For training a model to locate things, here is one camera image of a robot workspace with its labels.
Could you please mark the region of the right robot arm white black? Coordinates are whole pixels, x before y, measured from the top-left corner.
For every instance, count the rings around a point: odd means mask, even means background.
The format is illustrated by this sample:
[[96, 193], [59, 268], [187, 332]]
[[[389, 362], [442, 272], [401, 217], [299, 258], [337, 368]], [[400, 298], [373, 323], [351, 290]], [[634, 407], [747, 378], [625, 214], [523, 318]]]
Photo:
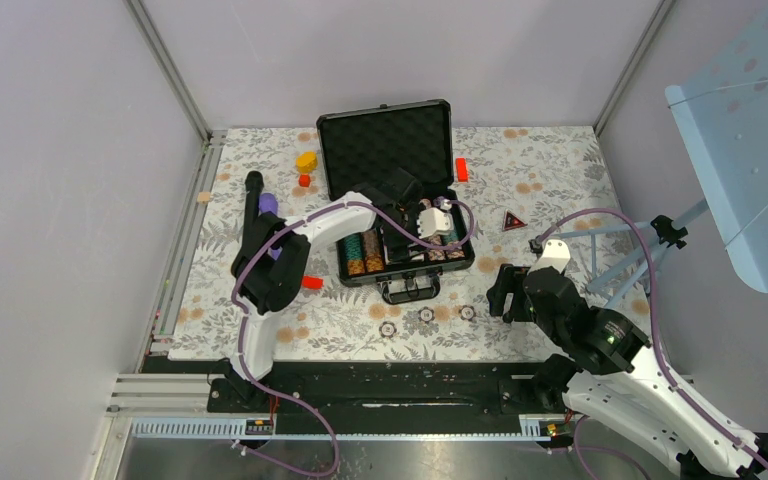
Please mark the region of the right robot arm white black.
[[713, 407], [659, 362], [649, 337], [623, 314], [590, 306], [553, 267], [504, 264], [487, 292], [489, 312], [532, 323], [561, 348], [528, 385], [504, 384], [503, 404], [563, 407], [646, 450], [681, 479], [755, 479], [768, 471], [768, 433]]

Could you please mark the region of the black poker chip case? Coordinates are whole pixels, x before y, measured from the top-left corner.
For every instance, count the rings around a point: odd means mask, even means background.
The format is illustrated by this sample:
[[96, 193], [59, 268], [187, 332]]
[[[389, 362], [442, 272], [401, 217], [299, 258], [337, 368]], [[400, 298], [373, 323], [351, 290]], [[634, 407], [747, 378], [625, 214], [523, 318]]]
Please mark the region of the black poker chip case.
[[471, 266], [475, 253], [463, 238], [469, 222], [462, 210], [446, 210], [451, 227], [422, 244], [393, 227], [419, 236], [419, 216], [439, 200], [457, 195], [451, 106], [443, 99], [329, 113], [316, 121], [328, 197], [360, 193], [384, 212], [371, 229], [337, 242], [340, 282], [373, 286], [389, 305], [430, 300], [444, 273]]

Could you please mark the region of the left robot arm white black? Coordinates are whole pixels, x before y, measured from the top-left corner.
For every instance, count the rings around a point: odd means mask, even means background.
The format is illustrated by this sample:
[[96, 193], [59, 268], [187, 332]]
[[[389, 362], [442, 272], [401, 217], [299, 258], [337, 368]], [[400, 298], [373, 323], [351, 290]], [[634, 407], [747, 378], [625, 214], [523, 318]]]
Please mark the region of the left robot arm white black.
[[245, 178], [241, 246], [232, 262], [235, 277], [231, 301], [242, 309], [238, 346], [232, 358], [240, 375], [232, 398], [248, 411], [269, 401], [264, 377], [274, 363], [277, 321], [273, 318], [302, 289], [309, 256], [321, 248], [383, 223], [398, 237], [417, 233], [416, 220], [405, 211], [418, 205], [423, 186], [403, 169], [376, 182], [363, 182], [326, 206], [296, 219], [260, 210], [263, 175], [253, 170]]

